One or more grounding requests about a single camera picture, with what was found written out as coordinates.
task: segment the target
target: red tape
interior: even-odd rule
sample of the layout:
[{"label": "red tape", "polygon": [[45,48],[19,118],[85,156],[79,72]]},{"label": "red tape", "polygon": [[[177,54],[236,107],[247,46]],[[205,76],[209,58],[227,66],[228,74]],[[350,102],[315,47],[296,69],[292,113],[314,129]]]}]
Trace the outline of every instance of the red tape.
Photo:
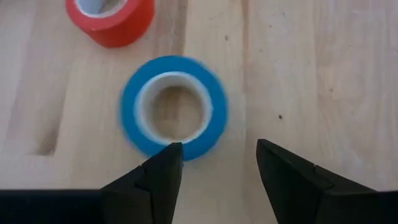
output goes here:
[{"label": "red tape", "polygon": [[133,43],[145,33],[155,11],[154,0],[125,0],[114,14],[91,16],[79,9],[77,1],[65,0],[70,19],[103,47],[123,47]]}]

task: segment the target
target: robotic claw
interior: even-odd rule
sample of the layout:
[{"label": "robotic claw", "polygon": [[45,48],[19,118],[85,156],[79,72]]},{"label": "robotic claw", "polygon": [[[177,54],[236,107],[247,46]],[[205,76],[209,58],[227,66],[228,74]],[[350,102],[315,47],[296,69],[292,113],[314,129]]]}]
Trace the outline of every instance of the robotic claw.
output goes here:
[{"label": "robotic claw", "polygon": [[[0,190],[0,223],[170,224],[182,161],[173,143],[99,190]],[[280,224],[398,223],[398,191],[369,189],[264,139],[257,163]]]}]

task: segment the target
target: blue tape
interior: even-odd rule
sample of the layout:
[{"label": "blue tape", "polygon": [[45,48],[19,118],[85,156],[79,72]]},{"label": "blue tape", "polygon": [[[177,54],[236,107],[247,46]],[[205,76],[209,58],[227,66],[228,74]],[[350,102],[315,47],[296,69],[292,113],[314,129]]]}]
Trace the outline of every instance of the blue tape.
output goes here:
[{"label": "blue tape", "polygon": [[140,89],[151,78],[165,72],[184,72],[194,76],[207,89],[213,106],[208,126],[196,139],[183,145],[183,158],[188,161],[209,151],[223,133],[228,119],[228,102],[218,79],[204,65],[181,56],[164,56],[144,64],[128,81],[121,96],[121,123],[127,137],[147,156],[154,156],[166,145],[159,144],[143,134],[134,113]]}]

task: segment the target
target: wooden surface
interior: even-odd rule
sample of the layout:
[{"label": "wooden surface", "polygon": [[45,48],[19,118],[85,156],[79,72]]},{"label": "wooden surface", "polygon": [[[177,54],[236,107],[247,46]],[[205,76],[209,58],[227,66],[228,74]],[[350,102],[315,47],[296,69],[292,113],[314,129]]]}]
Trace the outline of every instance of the wooden surface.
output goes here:
[{"label": "wooden surface", "polygon": [[184,54],[218,74],[229,123],[185,164],[174,223],[276,223],[258,138],[398,189],[397,21],[397,0],[157,1],[143,38],[104,49],[61,0],[0,0],[0,188],[98,188],[145,161],[119,128],[119,93],[146,61]]}]

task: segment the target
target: tape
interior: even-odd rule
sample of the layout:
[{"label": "tape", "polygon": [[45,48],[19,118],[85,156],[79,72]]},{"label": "tape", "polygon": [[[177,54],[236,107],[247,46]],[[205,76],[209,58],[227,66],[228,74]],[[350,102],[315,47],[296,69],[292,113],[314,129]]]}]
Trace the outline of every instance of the tape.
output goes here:
[{"label": "tape", "polygon": [[72,22],[103,47],[123,47],[137,40],[154,16],[154,0],[120,0],[100,12],[106,0],[66,0]]},{"label": "tape", "polygon": [[122,95],[120,116],[127,137],[147,156],[156,155],[173,141],[159,136],[147,118],[154,98],[171,86],[196,93],[203,109],[201,127],[181,140],[188,161],[209,151],[224,131],[228,102],[218,79],[201,63],[181,56],[164,56],[143,65],[128,81]]}]

